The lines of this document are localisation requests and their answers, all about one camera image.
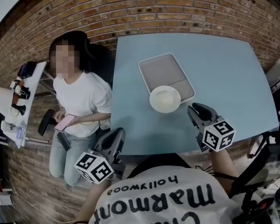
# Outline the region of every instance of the person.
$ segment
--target person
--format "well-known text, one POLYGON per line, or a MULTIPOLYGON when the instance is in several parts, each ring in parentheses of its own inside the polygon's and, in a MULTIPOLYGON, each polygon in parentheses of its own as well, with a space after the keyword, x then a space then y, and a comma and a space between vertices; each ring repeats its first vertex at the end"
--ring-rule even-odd
MULTIPOLYGON (((226 151, 210 153, 213 170, 238 177, 226 151)), ((232 180, 213 177, 177 154, 152 155, 126 180, 91 188, 76 224, 231 224, 242 211, 228 195, 232 180)))
POLYGON ((60 105, 55 120, 60 122, 67 114, 75 116, 63 132, 71 146, 67 152, 58 132, 54 133, 49 170, 56 178, 64 175, 65 182, 75 186, 81 177, 75 162, 95 145, 100 121, 111 116, 111 87, 91 72, 84 40, 74 33, 66 33, 52 42, 49 59, 56 69, 53 86, 60 105))

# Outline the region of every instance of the brick wall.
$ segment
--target brick wall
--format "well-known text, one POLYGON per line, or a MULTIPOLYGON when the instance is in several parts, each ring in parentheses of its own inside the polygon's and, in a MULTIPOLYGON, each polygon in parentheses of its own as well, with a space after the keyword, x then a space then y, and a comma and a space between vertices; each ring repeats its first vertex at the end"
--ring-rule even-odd
POLYGON ((247 41, 264 70, 280 57, 280 0, 21 0, 0 24, 0 85, 48 59, 54 38, 82 30, 115 52, 117 37, 190 32, 247 41))

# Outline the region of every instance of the white bowl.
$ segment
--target white bowl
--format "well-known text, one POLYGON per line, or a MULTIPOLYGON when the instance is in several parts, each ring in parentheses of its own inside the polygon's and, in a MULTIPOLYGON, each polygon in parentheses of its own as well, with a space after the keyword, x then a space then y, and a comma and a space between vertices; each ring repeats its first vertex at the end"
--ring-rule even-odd
POLYGON ((181 104, 181 95, 171 86, 162 85, 150 93, 149 103, 160 113, 171 113, 181 104))

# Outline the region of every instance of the floor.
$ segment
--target floor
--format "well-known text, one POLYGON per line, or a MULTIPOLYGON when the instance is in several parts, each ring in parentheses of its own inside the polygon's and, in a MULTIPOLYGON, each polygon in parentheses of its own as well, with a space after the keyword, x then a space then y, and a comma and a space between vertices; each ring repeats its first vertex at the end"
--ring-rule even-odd
MULTIPOLYGON (((44 137, 37 134, 38 124, 48 108, 58 108, 55 98, 35 99, 28 124, 28 137, 44 140, 51 138, 52 128, 48 129, 44 137)), ((234 143, 228 148, 239 173, 251 163, 252 160, 247 159, 247 154, 251 149, 257 148, 257 143, 258 140, 252 138, 234 143)), ((11 193, 13 206, 5 207, 4 212, 12 221, 19 224, 71 222, 79 212, 91 184, 84 182, 80 187, 68 188, 62 179, 52 177, 49 173, 49 154, 50 146, 27 144, 24 148, 17 149, 15 144, 10 142, 9 147, 4 148, 4 173, 9 187, 14 191, 11 193)), ((181 157, 190 166, 200 165, 205 169, 210 165, 208 155, 191 152, 184 153, 181 157)), ((138 161, 130 160, 124 176, 132 171, 138 161)))

